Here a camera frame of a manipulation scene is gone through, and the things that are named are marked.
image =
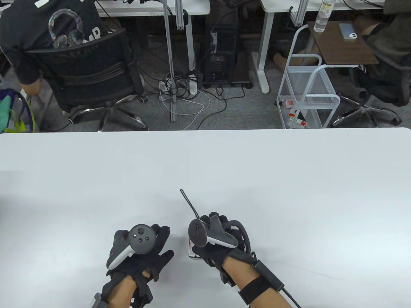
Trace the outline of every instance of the white desk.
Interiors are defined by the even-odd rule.
[[[302,307],[411,306],[408,129],[9,134],[0,147],[2,308],[87,307],[114,232],[137,223],[169,225],[175,250],[150,307],[244,308],[188,258],[180,188],[200,214],[241,221]]]
[[[264,27],[261,34],[260,51],[252,52],[254,70],[260,85],[261,92],[267,94],[270,91],[266,74],[264,73],[264,66],[266,64],[267,50],[270,42],[270,35],[272,29],[272,22],[274,20],[275,13],[288,12],[290,7],[293,6],[294,10],[298,9],[300,0],[260,0],[264,11],[266,12],[264,18]],[[383,5],[384,0],[371,0],[373,3]],[[346,0],[347,4],[355,9],[377,9],[374,6],[368,5],[359,0]],[[308,3],[307,11],[318,11],[321,6],[322,0],[310,0]],[[337,0],[334,6],[334,10],[349,10],[342,0]]]
[[[107,11],[111,17],[124,16],[162,16],[163,4],[156,1],[148,1],[141,4],[138,0],[131,4],[123,3],[123,1],[100,0],[99,3]],[[196,56],[194,53],[193,29],[191,25],[192,15],[207,15],[210,13],[210,0],[183,0],[182,7],[188,13],[188,25],[186,25],[187,51],[188,51],[188,67],[189,70],[196,68]],[[175,15],[175,1],[168,0],[167,5],[170,7],[173,15]],[[97,11],[101,17],[107,17],[103,9],[96,3]],[[197,93],[197,82],[190,81],[190,93]]]

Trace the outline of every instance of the water bottle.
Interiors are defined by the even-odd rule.
[[[317,15],[317,19],[315,20],[315,32],[324,32],[328,23],[328,19],[331,16],[332,9],[334,8],[334,4],[335,0],[323,0],[320,11]]]

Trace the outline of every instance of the smartphone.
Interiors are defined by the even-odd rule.
[[[339,29],[341,30],[341,34],[344,39],[356,39],[358,37],[353,25],[350,23],[339,24]]]
[[[194,247],[194,244],[193,244],[193,242],[190,240],[190,245],[188,246],[188,256],[189,256],[190,258],[194,259],[194,260],[201,259],[201,257],[200,257],[199,255],[196,255],[196,254],[193,252],[193,247]]]

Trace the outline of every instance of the hand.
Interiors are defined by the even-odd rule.
[[[174,252],[168,250],[162,255],[159,255],[169,238],[170,227],[163,226],[160,228],[159,225],[152,225],[151,228],[157,236],[154,248],[147,254],[139,255],[135,253],[131,257],[127,257],[115,269],[108,271],[107,275],[110,275],[111,277],[113,277],[115,273],[130,275],[139,287],[141,287],[141,283],[146,284],[152,279],[154,279],[154,281],[158,280],[161,270],[173,258]],[[115,246],[116,240],[119,240],[120,237],[126,239],[128,233],[129,232],[126,230],[117,231],[115,233],[113,246]]]
[[[201,220],[204,221],[206,224],[210,224],[210,217],[218,215],[222,226],[227,223],[227,217],[224,215],[219,215],[218,213],[210,213],[210,215],[203,215],[201,216]],[[222,270],[224,261],[228,256],[237,259],[239,261],[243,261],[246,263],[253,263],[256,260],[250,253],[245,252],[246,243],[244,241],[243,235],[240,230],[232,230],[231,228],[225,228],[225,231],[233,235],[238,240],[238,247],[237,248],[227,248],[218,244],[210,244],[207,243],[205,247],[193,247],[193,252],[199,255],[208,265],[211,267],[216,267],[219,271]]]

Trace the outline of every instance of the chair base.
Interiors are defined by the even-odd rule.
[[[144,121],[136,114],[125,110],[123,108],[121,108],[121,104],[129,102],[133,99],[136,98],[136,95],[129,95],[127,97],[122,98],[121,100],[117,101],[117,102],[107,102],[105,106],[100,106],[100,107],[95,107],[95,108],[87,108],[87,109],[77,109],[74,112],[72,112],[69,116],[69,121],[71,123],[74,124],[75,118],[77,116],[80,115],[84,115],[84,114],[88,114],[88,113],[92,113],[95,111],[104,111],[103,113],[103,117],[100,120],[99,125],[97,126],[97,131],[98,132],[102,132],[104,130],[104,127],[110,117],[110,114],[116,110],[124,115],[126,115],[127,117],[133,119],[134,121],[136,121],[138,123],[138,125],[140,126],[141,130],[145,130],[148,131],[148,127],[147,125],[144,123]],[[140,98],[142,100],[143,103],[146,103],[148,101],[148,97],[144,96]]]
[[[341,123],[343,123],[344,121],[346,121],[347,119],[355,116],[355,115],[361,115],[361,114],[365,114],[367,115],[368,119],[370,120],[371,124],[373,125],[373,127],[379,127],[379,124],[376,120],[376,118],[374,117],[374,114],[382,114],[382,115],[386,115],[388,117],[392,117],[393,119],[390,121],[392,125],[394,126],[398,126],[402,123],[402,120],[400,119],[400,117],[398,116],[398,114],[395,111],[392,111],[390,109],[386,109],[386,108],[374,108],[372,107],[372,103],[374,102],[374,100],[376,99],[375,96],[370,96],[369,99],[367,100],[367,102],[365,104],[360,104],[348,97],[342,96],[342,95],[338,95],[341,100],[345,100],[347,102],[350,102],[354,105],[357,106],[356,109],[347,111],[345,113],[343,113],[341,116],[339,116],[331,125],[333,127],[337,127],[338,125],[340,125]]]

